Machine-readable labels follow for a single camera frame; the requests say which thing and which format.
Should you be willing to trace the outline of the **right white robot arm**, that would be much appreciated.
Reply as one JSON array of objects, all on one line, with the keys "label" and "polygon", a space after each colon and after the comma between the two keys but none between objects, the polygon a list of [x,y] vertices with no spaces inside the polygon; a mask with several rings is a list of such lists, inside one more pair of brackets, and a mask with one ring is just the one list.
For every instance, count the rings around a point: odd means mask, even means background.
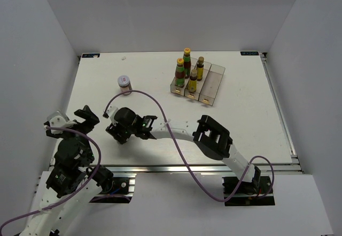
[{"label": "right white robot arm", "polygon": [[196,122],[164,121],[157,116],[139,116],[133,110],[110,106],[103,117],[111,123],[106,132],[119,144],[133,135],[142,140],[171,139],[195,143],[208,158],[221,161],[241,180],[242,188],[255,192],[261,185],[261,171],[251,164],[235,147],[230,132],[208,115]]}]

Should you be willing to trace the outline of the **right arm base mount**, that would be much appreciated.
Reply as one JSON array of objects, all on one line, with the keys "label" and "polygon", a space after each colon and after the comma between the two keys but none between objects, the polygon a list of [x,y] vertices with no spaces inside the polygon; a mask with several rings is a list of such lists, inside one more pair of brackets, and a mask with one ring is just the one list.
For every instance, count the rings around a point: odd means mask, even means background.
[{"label": "right arm base mount", "polygon": [[258,207],[274,206],[275,199],[273,189],[267,196],[261,198],[269,189],[271,179],[269,176],[261,176],[259,187],[254,189],[246,182],[242,182],[234,196],[224,203],[226,207]]}]

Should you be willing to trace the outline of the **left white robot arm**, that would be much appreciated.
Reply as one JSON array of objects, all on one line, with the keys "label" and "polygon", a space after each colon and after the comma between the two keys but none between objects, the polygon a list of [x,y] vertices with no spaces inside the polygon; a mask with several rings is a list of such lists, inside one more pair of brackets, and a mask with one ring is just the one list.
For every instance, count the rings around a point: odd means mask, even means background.
[{"label": "left white robot arm", "polygon": [[99,118],[88,105],[74,114],[84,121],[70,120],[57,111],[44,124],[46,135],[61,141],[40,208],[21,235],[61,235],[85,204],[113,187],[109,169],[100,164],[90,167],[95,160],[91,148],[95,142],[87,134],[99,124]]}]

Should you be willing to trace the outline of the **sauce jar grey lid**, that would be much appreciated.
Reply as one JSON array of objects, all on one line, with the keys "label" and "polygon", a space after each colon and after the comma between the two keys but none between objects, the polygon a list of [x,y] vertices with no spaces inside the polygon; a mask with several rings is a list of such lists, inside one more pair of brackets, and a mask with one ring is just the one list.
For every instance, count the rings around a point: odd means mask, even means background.
[{"label": "sauce jar grey lid", "polygon": [[118,77],[118,85],[124,95],[129,95],[131,93],[130,91],[132,90],[132,86],[127,75],[121,75]]}]

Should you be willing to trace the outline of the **chili sauce bottle yellow cap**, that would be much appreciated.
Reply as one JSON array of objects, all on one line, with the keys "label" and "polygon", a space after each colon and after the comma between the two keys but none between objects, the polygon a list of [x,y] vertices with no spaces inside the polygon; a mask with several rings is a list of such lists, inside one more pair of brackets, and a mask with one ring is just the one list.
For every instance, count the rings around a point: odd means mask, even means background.
[{"label": "chili sauce bottle yellow cap", "polygon": [[178,58],[175,70],[175,86],[183,88],[185,85],[184,59]]}]

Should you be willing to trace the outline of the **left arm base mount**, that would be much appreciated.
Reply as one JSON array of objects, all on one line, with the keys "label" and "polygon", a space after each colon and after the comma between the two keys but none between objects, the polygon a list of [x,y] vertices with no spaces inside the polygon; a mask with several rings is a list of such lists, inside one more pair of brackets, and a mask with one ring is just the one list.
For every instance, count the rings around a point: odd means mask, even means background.
[{"label": "left arm base mount", "polygon": [[101,165],[92,179],[102,191],[90,203],[130,203],[128,177],[115,177],[109,169]]}]

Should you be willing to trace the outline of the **yellow label brown bottle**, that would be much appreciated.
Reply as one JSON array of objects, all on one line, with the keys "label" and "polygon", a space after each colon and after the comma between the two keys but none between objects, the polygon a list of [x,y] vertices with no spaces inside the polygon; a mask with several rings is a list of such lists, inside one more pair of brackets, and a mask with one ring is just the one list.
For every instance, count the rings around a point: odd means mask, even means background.
[{"label": "yellow label brown bottle", "polygon": [[200,56],[198,58],[196,69],[197,69],[197,80],[201,81],[203,79],[203,73],[204,73],[204,57],[203,56]]}]

